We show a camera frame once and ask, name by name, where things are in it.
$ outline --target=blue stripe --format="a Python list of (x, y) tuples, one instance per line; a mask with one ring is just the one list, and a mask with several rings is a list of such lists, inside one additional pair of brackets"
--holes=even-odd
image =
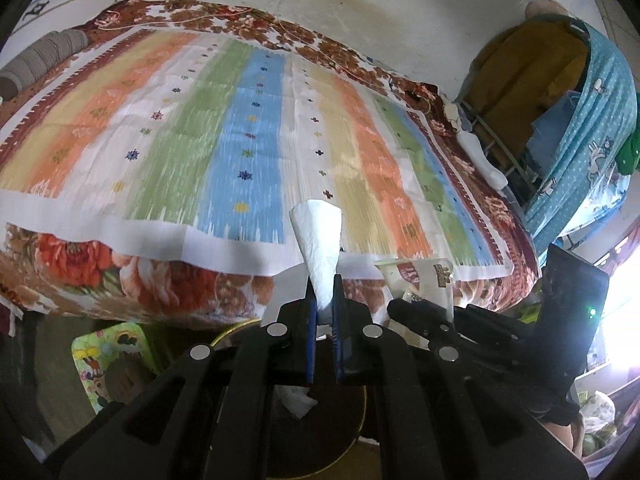
[(476, 222), (473, 217), (469, 213), (469, 211), (464, 207), (462, 199), (458, 194), (455, 186), (449, 180), (445, 168), (442, 167), (440, 160), (433, 153), (433, 149), (427, 139), (424, 138), (424, 134), (420, 131), (420, 128), (416, 126), (416, 124), (412, 121), (411, 117), (407, 111), (402, 110), (398, 105), (394, 105), (396, 107), (396, 112), (400, 115), (402, 122), (409, 128), (409, 130), (414, 134), (414, 136), (418, 139), (418, 142), (422, 145), (422, 149), (424, 151), (425, 159), (427, 163), (431, 167), (431, 171), (436, 175), (438, 181), (442, 184), (444, 188), (447, 198), (449, 199), (449, 204), (452, 206), (453, 210), (456, 212), (456, 215), (462, 222), (463, 227), (465, 228), (466, 234), (469, 239), (472, 241), (471, 246), (474, 248), (474, 252), (478, 261), (482, 264), (495, 264), (495, 258), (489, 250), (489, 245), (487, 244), (486, 239), (482, 236)]
[(207, 170), (198, 208), (200, 231), (230, 240), (284, 243), (278, 167), (284, 65), (284, 56), (263, 49), (250, 57)]

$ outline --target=maroon stripe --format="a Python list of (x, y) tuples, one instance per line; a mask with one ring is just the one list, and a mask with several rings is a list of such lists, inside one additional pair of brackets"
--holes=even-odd
[(117, 44), (109, 50), (100, 54), (94, 60), (80, 67), (73, 75), (65, 79), (59, 86), (46, 94), (38, 101), (25, 117), (18, 123), (5, 141), (0, 145), (0, 168), (2, 168), (18, 148), (22, 146), (24, 139), (31, 130), (40, 122), (46, 113), (60, 100), (72, 91), (78, 84), (85, 81), (95, 70), (107, 65), (127, 49), (138, 44), (140, 41), (154, 34), (154, 30), (139, 30)]
[(474, 206), (473, 202), (471, 201), (471, 198), (469, 197), (468, 193), (466, 192), (466, 189), (464, 187), (462, 187), (462, 185), (460, 184), (460, 181), (456, 177), (455, 173), (453, 173), (450, 165), (448, 164), (448, 162), (444, 159), (444, 157), (440, 153), (440, 150), (438, 150), (433, 145), (433, 141), (431, 140), (431, 136), (429, 135), (429, 133), (425, 129), (425, 127), (422, 124), (422, 121), (420, 120), (418, 115), (415, 114), (414, 112), (409, 112), (409, 117), (411, 117), (412, 121), (415, 123), (416, 126), (418, 126), (418, 129), (422, 132), (422, 134), (424, 135), (425, 139), (427, 139), (427, 142), (431, 146), (431, 149), (432, 149), (433, 153), (438, 157), (438, 160), (440, 160), (441, 165), (444, 167), (445, 171), (447, 172), (447, 176), (449, 177), (449, 180), (451, 181), (453, 186), (456, 188), (456, 191), (458, 192), (458, 195), (460, 196), (460, 198), (465, 203), (466, 209), (471, 213), (471, 216), (473, 217), (474, 221), (476, 222), (476, 226), (478, 227), (479, 231), (482, 233), (482, 236), (484, 236), (484, 239), (487, 241), (487, 243), (489, 245), (489, 248), (491, 250), (491, 254), (498, 261), (498, 263), (502, 265), (504, 263), (504, 260), (502, 259), (502, 255), (500, 254), (500, 249), (498, 248), (498, 244), (495, 242), (494, 237), (491, 236), (491, 232), (489, 231), (488, 227), (486, 226), (486, 223), (484, 222), (484, 220), (480, 216), (480, 213), (478, 212), (478, 210)]

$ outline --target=silver screw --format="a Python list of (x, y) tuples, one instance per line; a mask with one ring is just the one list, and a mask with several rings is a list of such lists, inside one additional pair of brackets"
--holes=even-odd
[(371, 338), (377, 338), (382, 335), (382, 329), (378, 325), (367, 325), (362, 329), (362, 333)]
[(438, 351), (438, 355), (443, 361), (449, 362), (455, 361), (460, 356), (460, 354), (458, 354), (458, 351), (453, 348), (453, 346), (443, 346)]
[(197, 345), (191, 349), (191, 351), (189, 352), (189, 355), (191, 356), (191, 359), (195, 359), (196, 361), (201, 361), (209, 357), (210, 353), (211, 353), (211, 348), (209, 348), (208, 345)]
[(282, 323), (271, 323), (267, 327), (267, 334), (274, 337), (279, 337), (281, 335), (285, 335), (286, 333), (287, 333), (287, 325)]

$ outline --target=yellow rim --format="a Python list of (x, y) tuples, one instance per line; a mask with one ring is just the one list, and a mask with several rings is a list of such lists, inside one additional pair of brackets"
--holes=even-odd
[[(251, 324), (255, 324), (255, 323), (260, 323), (260, 321), (261, 321), (260, 319), (250, 319), (248, 321), (243, 321), (241, 323), (233, 325), (231, 328), (228, 328), (222, 334), (220, 334), (217, 338), (215, 338), (211, 343), (211, 347), (215, 349), (215, 346), (218, 343), (220, 343), (228, 335), (232, 334), (233, 332), (235, 332), (237, 330), (240, 330), (241, 328), (244, 328), (245, 326), (248, 326), (248, 325), (251, 325)], [(344, 456), (351, 450), (351, 448), (354, 446), (354, 444), (358, 441), (358, 438), (360, 437), (360, 432), (362, 431), (362, 428), (364, 427), (364, 420), (365, 420), (365, 418), (367, 416), (367, 387), (366, 386), (362, 387), (362, 395), (363, 395), (363, 398), (364, 398), (364, 402), (363, 402), (363, 405), (362, 405), (362, 419), (360, 420), (360, 425), (358, 426), (358, 431), (357, 431), (356, 438), (353, 439), (353, 441), (347, 446), (347, 449), (345, 449), (344, 452), (338, 458), (336, 458), (333, 462), (331, 462), (329, 465), (323, 467), (322, 469), (320, 469), (318, 471), (315, 471), (313, 473), (309, 473), (308, 475), (296, 476), (296, 477), (290, 477), (290, 478), (273, 478), (273, 477), (269, 477), (270, 480), (303, 480), (304, 478), (309, 478), (309, 477), (311, 477), (313, 475), (320, 474), (320, 473), (326, 471), (327, 469), (333, 467), (338, 462), (340, 462), (340, 460), (342, 460), (344, 458)]]

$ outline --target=pink curtain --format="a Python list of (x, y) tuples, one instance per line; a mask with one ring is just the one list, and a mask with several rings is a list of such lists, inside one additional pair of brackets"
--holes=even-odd
[(640, 245), (640, 217), (634, 222), (634, 226), (627, 235), (627, 240), (620, 248), (619, 252), (616, 252), (615, 248), (609, 251), (609, 257), (600, 268), (604, 270), (609, 276), (613, 276), (616, 269), (625, 263), (630, 256), (636, 250), (636, 247)]

